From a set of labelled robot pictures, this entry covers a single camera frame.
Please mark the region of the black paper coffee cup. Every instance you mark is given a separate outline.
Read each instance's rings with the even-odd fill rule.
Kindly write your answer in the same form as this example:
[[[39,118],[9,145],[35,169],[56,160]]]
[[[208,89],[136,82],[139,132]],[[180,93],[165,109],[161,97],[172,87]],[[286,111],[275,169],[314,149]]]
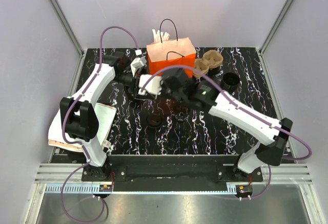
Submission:
[[[185,106],[177,105],[173,108],[173,116],[178,122],[183,122],[188,119],[188,109]]]

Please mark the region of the black coffee cup lid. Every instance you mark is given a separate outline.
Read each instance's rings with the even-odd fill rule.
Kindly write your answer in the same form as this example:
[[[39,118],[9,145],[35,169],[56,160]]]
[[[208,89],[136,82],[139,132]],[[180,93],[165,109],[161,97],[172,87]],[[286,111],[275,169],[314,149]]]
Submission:
[[[149,114],[146,118],[147,125],[150,128],[157,129],[162,126],[162,115],[160,114]]]

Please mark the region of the orange paper bag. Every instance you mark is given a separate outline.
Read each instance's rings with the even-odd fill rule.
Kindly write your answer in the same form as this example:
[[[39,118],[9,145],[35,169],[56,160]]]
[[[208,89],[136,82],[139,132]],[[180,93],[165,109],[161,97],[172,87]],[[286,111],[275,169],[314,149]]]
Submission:
[[[150,74],[173,65],[194,67],[196,50],[188,37],[175,37],[168,41],[147,45],[148,67]]]

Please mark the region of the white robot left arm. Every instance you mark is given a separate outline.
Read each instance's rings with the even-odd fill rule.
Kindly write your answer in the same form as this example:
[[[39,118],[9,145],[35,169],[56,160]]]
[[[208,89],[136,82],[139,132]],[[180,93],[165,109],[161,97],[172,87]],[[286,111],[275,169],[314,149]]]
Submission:
[[[111,169],[104,164],[107,156],[97,137],[99,121],[94,107],[110,82],[131,85],[133,76],[124,73],[130,64],[123,52],[101,55],[84,85],[72,97],[64,97],[59,103],[64,141],[69,145],[81,145],[87,163],[94,167],[93,175],[100,181],[110,177]]]

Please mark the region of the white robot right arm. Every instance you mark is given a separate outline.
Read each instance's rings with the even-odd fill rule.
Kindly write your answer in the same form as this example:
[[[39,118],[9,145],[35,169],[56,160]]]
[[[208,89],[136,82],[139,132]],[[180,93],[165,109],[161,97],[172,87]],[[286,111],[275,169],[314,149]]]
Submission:
[[[158,93],[166,94],[189,108],[224,119],[257,139],[257,144],[243,152],[233,168],[238,181],[250,177],[263,165],[279,166],[285,159],[284,151],[293,121],[266,116],[236,100],[212,78],[205,75],[196,82],[188,77],[183,66],[167,67],[158,75]]]

